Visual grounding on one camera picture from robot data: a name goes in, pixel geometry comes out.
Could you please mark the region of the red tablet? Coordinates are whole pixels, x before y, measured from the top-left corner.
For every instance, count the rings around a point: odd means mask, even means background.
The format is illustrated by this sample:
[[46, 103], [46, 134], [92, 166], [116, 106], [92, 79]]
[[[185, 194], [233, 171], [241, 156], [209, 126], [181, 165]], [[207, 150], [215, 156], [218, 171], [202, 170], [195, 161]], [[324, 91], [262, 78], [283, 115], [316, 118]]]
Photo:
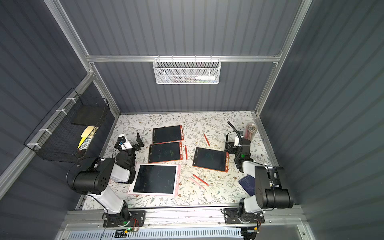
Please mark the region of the red tablet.
[[182, 143], [162, 143], [149, 146], [149, 164], [180, 161], [183, 159]]
[[211, 149], [196, 148], [193, 167], [228, 172], [229, 153]]
[[182, 125], [153, 129], [153, 144], [180, 142], [184, 140]]

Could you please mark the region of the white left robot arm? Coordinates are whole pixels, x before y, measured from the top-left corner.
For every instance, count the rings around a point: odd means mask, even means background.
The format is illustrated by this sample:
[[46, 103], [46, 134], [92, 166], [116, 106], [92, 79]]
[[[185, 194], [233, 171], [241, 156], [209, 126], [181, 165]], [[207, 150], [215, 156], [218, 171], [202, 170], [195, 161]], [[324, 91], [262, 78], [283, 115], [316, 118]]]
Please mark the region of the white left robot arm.
[[115, 157], [88, 157], [74, 164], [66, 175], [69, 187], [76, 193], [96, 200], [104, 208], [105, 224], [125, 227], [133, 218], [127, 203], [112, 190], [110, 180], [132, 184], [136, 176], [136, 152], [144, 147], [140, 134], [131, 145], [127, 135], [119, 135]]

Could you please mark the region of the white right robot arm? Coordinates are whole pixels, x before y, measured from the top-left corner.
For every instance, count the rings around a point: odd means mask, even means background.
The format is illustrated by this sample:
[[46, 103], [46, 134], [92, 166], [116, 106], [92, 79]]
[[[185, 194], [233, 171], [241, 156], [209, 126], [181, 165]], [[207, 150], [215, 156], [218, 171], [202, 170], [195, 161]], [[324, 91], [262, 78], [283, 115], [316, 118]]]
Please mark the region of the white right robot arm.
[[251, 141], [237, 134], [235, 141], [226, 141], [228, 149], [234, 152], [236, 168], [254, 178], [254, 194], [241, 199], [235, 216], [246, 220], [246, 215], [257, 214], [263, 210], [290, 209], [294, 205], [294, 197], [289, 193], [285, 183], [286, 174], [282, 167], [268, 167], [255, 162], [251, 158]]

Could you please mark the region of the pink white writing tablet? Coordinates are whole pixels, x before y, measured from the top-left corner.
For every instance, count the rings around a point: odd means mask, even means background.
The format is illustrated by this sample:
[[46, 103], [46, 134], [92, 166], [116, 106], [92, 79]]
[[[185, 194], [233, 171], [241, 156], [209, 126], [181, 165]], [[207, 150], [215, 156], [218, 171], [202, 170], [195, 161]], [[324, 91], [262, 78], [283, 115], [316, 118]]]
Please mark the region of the pink white writing tablet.
[[179, 189], [180, 165], [138, 164], [128, 195], [176, 196]]

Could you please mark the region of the pink stylus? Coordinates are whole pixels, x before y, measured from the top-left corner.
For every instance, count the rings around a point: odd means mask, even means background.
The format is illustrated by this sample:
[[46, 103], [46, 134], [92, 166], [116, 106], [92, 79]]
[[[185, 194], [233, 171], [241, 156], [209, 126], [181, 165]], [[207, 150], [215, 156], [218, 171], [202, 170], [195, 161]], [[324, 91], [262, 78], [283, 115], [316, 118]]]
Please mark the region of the pink stylus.
[[201, 188], [202, 190], [207, 191], [203, 186], [201, 186], [201, 185], [200, 185], [198, 182], [196, 182], [193, 178], [190, 177], [190, 180], [191, 180], [194, 184], [196, 184], [199, 188]]

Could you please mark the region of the clear cup of pencils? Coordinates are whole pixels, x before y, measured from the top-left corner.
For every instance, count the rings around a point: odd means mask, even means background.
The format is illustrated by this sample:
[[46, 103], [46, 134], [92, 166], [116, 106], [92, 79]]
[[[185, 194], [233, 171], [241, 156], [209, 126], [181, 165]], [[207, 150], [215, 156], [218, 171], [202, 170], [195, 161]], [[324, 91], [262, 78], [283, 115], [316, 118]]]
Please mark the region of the clear cup of pencils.
[[258, 126], [254, 123], [247, 123], [244, 133], [244, 139], [252, 141], [256, 132], [258, 131]]

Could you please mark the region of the dark blue notebook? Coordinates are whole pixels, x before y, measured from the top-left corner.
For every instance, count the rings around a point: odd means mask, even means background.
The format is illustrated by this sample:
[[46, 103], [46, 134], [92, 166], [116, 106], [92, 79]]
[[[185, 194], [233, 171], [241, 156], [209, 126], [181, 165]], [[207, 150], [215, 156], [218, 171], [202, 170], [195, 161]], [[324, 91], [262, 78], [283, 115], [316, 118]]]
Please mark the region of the dark blue notebook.
[[247, 175], [244, 178], [240, 179], [238, 183], [249, 196], [253, 196], [255, 194], [255, 178], [254, 177]]

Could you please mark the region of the yellow sticky notes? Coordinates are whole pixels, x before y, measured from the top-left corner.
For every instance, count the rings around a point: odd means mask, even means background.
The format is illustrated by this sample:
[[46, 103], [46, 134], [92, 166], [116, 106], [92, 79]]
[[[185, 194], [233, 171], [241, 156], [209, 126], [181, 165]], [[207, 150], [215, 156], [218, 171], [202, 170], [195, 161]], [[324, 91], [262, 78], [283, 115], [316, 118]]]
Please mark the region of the yellow sticky notes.
[[85, 149], [86, 145], [92, 140], [97, 130], [98, 127], [87, 126], [87, 128], [81, 134], [81, 140], [79, 142], [78, 149]]

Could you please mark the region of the white marker in basket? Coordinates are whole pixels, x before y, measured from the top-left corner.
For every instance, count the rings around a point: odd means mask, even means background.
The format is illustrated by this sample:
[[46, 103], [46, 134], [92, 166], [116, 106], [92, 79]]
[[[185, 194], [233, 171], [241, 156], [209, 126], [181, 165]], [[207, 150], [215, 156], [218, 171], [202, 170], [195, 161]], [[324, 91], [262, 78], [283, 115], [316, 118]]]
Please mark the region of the white marker in basket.
[[216, 76], [196, 76], [194, 79], [201, 82], [215, 82]]

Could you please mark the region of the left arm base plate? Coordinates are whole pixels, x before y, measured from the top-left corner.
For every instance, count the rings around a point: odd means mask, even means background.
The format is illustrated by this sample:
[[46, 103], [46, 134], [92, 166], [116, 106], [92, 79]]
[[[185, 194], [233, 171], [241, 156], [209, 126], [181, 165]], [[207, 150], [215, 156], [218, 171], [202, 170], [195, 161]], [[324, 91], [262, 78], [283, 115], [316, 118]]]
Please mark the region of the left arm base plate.
[[127, 213], [103, 214], [104, 228], [133, 228], [144, 225], [146, 211], [129, 211]]

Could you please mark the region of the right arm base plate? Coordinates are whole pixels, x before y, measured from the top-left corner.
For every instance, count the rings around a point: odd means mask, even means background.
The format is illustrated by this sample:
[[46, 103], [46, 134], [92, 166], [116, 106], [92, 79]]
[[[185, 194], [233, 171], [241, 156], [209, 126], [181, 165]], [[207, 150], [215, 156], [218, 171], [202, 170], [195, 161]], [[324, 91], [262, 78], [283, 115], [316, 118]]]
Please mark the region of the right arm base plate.
[[225, 223], [227, 225], [236, 224], [263, 224], [265, 218], [262, 212], [257, 213], [239, 213], [237, 208], [224, 208], [221, 209], [221, 213], [224, 215]]

